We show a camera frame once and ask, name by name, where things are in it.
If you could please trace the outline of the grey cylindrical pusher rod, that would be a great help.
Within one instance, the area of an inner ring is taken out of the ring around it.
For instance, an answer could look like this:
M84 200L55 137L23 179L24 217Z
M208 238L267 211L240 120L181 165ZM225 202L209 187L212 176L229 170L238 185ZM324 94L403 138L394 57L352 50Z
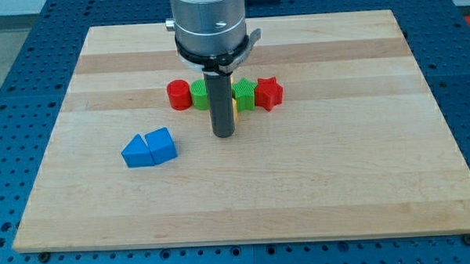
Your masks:
M235 130L230 76L204 74L212 131L219 138L230 137Z

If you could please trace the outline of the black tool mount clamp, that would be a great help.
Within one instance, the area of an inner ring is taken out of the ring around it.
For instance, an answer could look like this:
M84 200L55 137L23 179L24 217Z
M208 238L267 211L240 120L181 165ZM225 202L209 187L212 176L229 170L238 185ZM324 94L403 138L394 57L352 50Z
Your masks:
M202 56L191 53L175 41L176 51L181 61L196 72L207 75L231 75L246 61L255 43L262 37L260 28L256 28L232 51L221 55Z

